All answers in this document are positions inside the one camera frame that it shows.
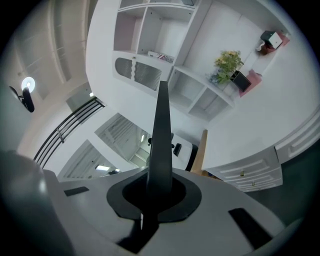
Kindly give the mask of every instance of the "white cabinet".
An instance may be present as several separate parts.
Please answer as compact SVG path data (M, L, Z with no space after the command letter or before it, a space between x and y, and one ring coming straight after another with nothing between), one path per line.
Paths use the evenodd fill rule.
M185 61L211 3L212 0L197 0L191 6L180 0L122 0L114 32L113 76L156 97L160 81L168 81L173 67ZM148 51L172 56L174 61L150 57ZM214 116L211 108L206 112L203 104L196 104L204 93L210 95L209 105L213 106L216 94L223 94L224 101L233 104L222 91L206 90L203 77L200 82L190 78L184 67L178 73L183 74L171 98L178 102L175 106L186 108L186 114L190 112L206 121Z
M296 157L320 138L320 110L297 132L275 146L280 164Z
M281 166L278 166L268 171L262 171L262 173L257 175L233 181L226 180L226 182L243 192L270 189L283 184L282 169Z
M113 51L113 76L152 96L160 81L168 81L172 65L130 51Z
M283 183L282 170L274 147L206 171L244 192L269 189Z
M168 82L169 100L182 112L209 122L235 106L216 85L185 66L175 66Z

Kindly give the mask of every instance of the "shelf compartment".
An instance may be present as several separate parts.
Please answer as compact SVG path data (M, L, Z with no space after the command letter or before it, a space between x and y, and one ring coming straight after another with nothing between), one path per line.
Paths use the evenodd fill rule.
M150 0L122 0L120 4L120 9L135 5L147 4L149 3L149 1Z
M119 11L114 33L115 51L136 53L146 8L132 8Z
M168 83L168 89L169 100L187 113L206 88L192 77L174 70Z
M206 89L189 114L205 121L211 121L216 115L225 110L229 105L212 90Z
M137 53L153 51L176 58L193 12L193 9L175 5L147 7Z

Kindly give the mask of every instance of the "white wall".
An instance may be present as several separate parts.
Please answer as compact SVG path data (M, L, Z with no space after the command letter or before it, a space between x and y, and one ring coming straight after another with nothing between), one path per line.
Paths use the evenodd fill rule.
M119 1L98 1L91 20L87 48L86 74L94 95L121 115L153 133L157 99L113 77L112 51ZM170 108L171 131L199 144L204 126L174 107Z
M68 163L69 159L71 159L71 157L87 140L100 152L102 156L122 172L134 169L133 165L115 153L95 133L97 129L99 129L115 114L117 114L115 110L109 106L105 106L102 110L90 117L85 123L78 126L64 144L54 152L44 169L53 171L55 175L58 176L64 166Z
M32 114L0 79L0 150L17 150Z
M221 6L218 13L224 15L223 11ZM236 98L232 111L212 120L204 169L273 147L303 125L320 105L320 70L315 55L295 24L281 10L275 14L286 23L290 42L279 49L262 82L242 98Z
M86 77L72 78L50 93L42 104L35 108L31 115L30 126L25 131L17 150L20 155L34 158L51 132L72 113L66 100L87 82Z

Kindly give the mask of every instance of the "ceiling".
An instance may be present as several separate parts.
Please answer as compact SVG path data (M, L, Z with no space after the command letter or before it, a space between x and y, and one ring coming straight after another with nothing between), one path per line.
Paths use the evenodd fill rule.
M37 109L61 87L86 77L86 43L98 0L43 0L12 35L0 60L0 76L21 94L33 77Z

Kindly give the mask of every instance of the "red object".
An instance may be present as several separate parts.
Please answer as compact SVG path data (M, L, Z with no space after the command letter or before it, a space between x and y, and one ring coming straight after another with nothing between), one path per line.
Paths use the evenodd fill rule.
M240 98L250 92L253 88L255 88L262 81L261 76L258 75L253 69L249 71L249 74L246 78L251 82L251 85L245 91L241 91L239 89Z

